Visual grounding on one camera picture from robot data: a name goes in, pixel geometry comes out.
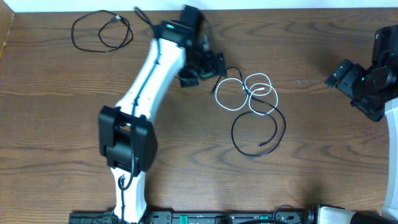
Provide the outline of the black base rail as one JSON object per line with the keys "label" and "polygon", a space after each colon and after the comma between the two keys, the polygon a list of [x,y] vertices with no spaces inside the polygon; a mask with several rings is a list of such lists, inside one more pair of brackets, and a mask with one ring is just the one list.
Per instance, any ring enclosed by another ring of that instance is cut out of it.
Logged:
{"label": "black base rail", "polygon": [[[194,213],[149,211],[140,220],[141,224],[217,224],[220,221],[243,223],[252,220],[277,220],[283,223],[303,223],[304,214],[293,210],[279,210],[266,213]],[[112,212],[104,213],[71,213],[69,224],[121,223]]]}

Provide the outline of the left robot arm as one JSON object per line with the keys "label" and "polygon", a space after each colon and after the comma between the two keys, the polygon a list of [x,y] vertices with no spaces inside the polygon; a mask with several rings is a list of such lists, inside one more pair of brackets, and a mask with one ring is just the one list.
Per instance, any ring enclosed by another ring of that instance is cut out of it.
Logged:
{"label": "left robot arm", "polygon": [[178,20],[158,25],[139,8],[135,12],[154,32],[149,54],[128,92],[98,116],[99,152],[116,186],[112,223],[139,223],[146,212],[145,178],[158,148],[154,121],[172,81],[186,88],[226,76],[223,54],[210,50],[200,34],[205,17],[199,9],[186,5]]}

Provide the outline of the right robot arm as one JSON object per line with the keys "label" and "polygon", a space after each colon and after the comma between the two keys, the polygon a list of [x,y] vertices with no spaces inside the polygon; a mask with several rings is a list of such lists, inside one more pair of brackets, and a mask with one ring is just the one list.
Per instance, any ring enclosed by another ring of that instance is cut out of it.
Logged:
{"label": "right robot arm", "polygon": [[314,223],[397,223],[397,26],[378,29],[374,35],[371,66],[367,69],[348,59],[325,80],[351,99],[350,105],[372,121],[387,118],[389,168],[387,191],[380,216],[321,206]]}

